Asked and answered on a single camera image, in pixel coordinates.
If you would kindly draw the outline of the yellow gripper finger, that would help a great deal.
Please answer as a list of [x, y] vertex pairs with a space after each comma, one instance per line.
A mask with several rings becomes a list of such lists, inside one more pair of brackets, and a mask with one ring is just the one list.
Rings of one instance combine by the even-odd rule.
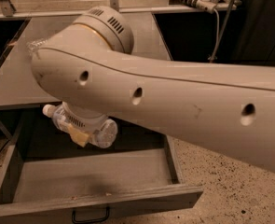
[[89, 142], [90, 134], [78, 130], [72, 124], [68, 125], [68, 132], [72, 141], [81, 147], [85, 147], [86, 144]]

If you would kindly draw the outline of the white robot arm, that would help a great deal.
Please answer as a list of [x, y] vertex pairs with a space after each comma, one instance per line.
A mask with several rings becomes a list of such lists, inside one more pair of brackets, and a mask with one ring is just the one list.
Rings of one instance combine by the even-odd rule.
[[129, 23], [93, 7], [33, 53], [37, 84], [77, 119], [110, 116], [275, 173], [275, 67], [132, 55]]

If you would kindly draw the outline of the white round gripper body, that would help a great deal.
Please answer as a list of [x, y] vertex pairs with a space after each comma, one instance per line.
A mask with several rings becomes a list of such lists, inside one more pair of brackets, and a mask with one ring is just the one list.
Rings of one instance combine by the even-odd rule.
[[75, 105], [62, 103], [65, 121], [61, 122], [61, 128], [69, 132], [71, 127], [84, 133], [94, 133], [98, 131], [108, 117], [105, 114], [84, 109]]

